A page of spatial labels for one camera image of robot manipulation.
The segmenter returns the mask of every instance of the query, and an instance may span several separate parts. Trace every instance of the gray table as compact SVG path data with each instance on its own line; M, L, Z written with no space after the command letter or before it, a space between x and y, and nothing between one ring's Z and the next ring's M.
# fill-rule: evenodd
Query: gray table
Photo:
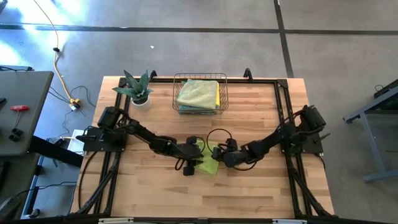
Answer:
M7 100L0 105L0 156L20 156L30 148L53 76L52 72L0 73L0 98ZM19 142L8 139L17 115L10 107L15 105L29 107L29 110L19 113L17 128L24 132Z
M37 170L39 154L81 166L81 155L33 135L52 78L53 72L0 72L0 98L7 100L0 105L0 162L9 163L8 172L5 177L1 177L0 202L34 187L31 183ZM8 139L16 118L16 112L11 111L10 107L15 105L27 105L30 108L20 114L22 116L17 128L24 133L18 142ZM23 207L22 205L18 208L16 218L21 216Z
M387 166L387 160L396 156L398 111L378 110L382 106L398 98L398 86L389 89L372 102L343 118L346 123L361 118L366 136L372 149L378 172L365 175L363 180L370 182L389 177L398 177L398 169Z
M80 167L83 157L33 135L45 97L50 88L53 72L1 72L0 98L6 103L0 105L0 156L21 156L37 152ZM27 105L29 110L19 113L16 128L24 133L18 142L8 137L14 128L17 112L10 110L15 105Z

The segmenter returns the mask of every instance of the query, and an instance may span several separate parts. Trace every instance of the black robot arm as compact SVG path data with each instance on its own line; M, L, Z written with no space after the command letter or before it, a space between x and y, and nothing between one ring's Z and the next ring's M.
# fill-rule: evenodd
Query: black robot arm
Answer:
M300 116L301 124L294 125L294 118ZM319 133L326 125L316 107L305 105L302 110L293 114L286 120L286 123L280 124L276 130L264 139L251 141L240 147L237 147L234 139L227 139L226 149L215 147L212 157L217 161L225 163L226 167L234 167L242 163L253 164L269 152L269 149L280 143L287 143L289 151L286 153L298 152L298 149L305 143L308 136Z
M134 135L148 143L149 148L156 154L187 161L190 166L184 168L184 175L193 175L193 166L200 162L197 159L203 157L201 149L195 144L196 136L187 138L183 144L177 144L176 139L168 136L157 136L143 127L138 121L130 118L124 110L114 106L105 108L97 125L98 128L91 127L91 129L100 129L100 136L85 134L76 138L83 142L98 141L108 144L119 144L126 134Z

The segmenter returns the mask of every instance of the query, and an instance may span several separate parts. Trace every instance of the wooden table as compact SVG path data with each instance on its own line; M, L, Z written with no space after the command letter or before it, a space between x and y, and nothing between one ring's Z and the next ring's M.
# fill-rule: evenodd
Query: wooden table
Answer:
M97 124L106 106L114 105L116 92L112 87L118 85L119 78L104 77L93 125ZM295 112L308 104L304 80L292 78L288 79L288 83ZM223 114L213 116L179 115L174 111L173 83L150 83L149 88L154 90L150 95L152 108L140 112L130 106L130 117L138 120L148 130L158 135L171 136L178 142L183 142L192 135L205 138L212 129L225 128L231 132L238 144L242 145L266 137L279 123L272 85L228 84L229 108ZM210 136L210 141L225 142L226 138L226 133L214 132ZM81 186L82 204L98 185L103 156L104 153L97 153L88 165ZM87 158L88 156L85 156L82 168ZM174 170L176 161L171 157L154 154L146 143L129 136L119 166L111 215L113 217L294 217L286 163L279 146L273 147L255 168L244 172L227 169L220 163L216 176L196 171L194 176L185 177L182 175L182 170ZM324 208L333 213L321 160L314 155L304 154L303 164L309 189ZM105 192L103 206L108 190ZM297 193L300 208L304 211L301 191L298 190ZM76 211L77 207L76 191L71 212Z

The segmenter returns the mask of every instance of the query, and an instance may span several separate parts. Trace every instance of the red handle tool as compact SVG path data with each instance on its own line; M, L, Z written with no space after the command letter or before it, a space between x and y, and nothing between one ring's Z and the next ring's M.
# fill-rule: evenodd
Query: red handle tool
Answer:
M29 107L26 106L26 105L17 105L17 106L12 106L12 107L10 108L10 110L20 112L20 111L29 110Z

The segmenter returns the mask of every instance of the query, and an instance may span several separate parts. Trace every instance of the yellow extension cord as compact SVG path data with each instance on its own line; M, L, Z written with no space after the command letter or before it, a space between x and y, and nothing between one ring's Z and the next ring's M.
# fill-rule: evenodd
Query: yellow extension cord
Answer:
M52 26L52 28L53 28L54 31L55 31L55 35L57 36L57 49L59 49L59 47L58 47L58 43L59 43L58 32L57 32L57 30L55 29L54 24L52 23L52 21L51 21L51 19L49 18L49 16L44 12L44 10L43 10L43 9L40 7L40 5L37 3L37 1L36 1L36 0L33 0L33 1L36 3L36 5L39 7L39 9L44 13L44 15L45 15L45 16L47 17L47 19L50 21L51 26ZM60 79L60 81L61 81L61 83L62 83L63 90L65 90L65 93L67 94L70 103L71 103L71 104L72 104L73 102L78 103L79 100L78 100L78 99L73 99L73 98L70 96L70 94L69 94L69 92L68 92L68 90L67 90L67 86L65 85L65 83L64 83L64 81L63 81L63 79L62 79L62 77L61 77L61 75L60 75L60 72L58 71L58 68L57 68L57 60L58 60L58 58L57 58L57 52L55 51L54 63L53 63L55 72L57 73L58 78Z

